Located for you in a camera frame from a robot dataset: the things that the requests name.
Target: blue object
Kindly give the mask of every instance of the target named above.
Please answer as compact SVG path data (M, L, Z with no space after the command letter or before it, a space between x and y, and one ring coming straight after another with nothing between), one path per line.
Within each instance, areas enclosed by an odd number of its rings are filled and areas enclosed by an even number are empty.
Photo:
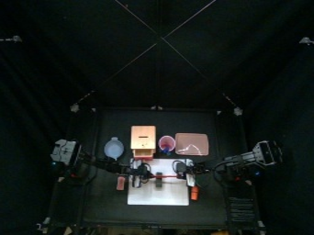
M107 157L114 158L115 160L122 156L124 151L123 143L118 140L116 137L112 137L112 140L104 145L104 154Z

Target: orange box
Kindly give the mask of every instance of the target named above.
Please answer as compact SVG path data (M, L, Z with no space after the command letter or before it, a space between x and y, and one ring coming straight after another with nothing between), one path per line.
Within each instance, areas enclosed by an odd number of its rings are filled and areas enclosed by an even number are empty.
M156 127L131 127L131 149L135 160L152 160L156 152Z

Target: black curtain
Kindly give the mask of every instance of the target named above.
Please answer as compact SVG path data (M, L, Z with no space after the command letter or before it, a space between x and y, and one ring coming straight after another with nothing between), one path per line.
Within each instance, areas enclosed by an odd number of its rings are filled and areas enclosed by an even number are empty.
M23 59L19 45L1 46L0 233L35 234L52 196L50 154L66 137L70 109L51 81Z
M283 163L266 169L258 187L270 235L313 234L313 69L314 48L305 45L245 114L251 147L259 140L283 145Z

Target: black enclosure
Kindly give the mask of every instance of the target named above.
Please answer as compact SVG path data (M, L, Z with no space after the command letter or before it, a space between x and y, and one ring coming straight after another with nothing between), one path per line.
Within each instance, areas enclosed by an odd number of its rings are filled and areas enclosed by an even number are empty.
M262 222L267 234L311 234L314 44L299 41L313 25L309 0L1 1L0 233L38 233L52 146L87 131L76 121L91 108L235 118L239 107L242 138L219 156L282 144L283 163L257 184Z

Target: white paper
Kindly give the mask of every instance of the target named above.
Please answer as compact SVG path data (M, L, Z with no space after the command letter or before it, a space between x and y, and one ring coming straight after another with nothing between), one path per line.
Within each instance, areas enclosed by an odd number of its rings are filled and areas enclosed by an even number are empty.
M163 175L177 175L173 170L173 161L178 159L154 159L147 161L151 165L151 173L160 172ZM162 187L156 187L156 179L150 179L140 188L132 187L128 182L127 204L128 205L164 205L189 206L187 180L175 177L162 178Z

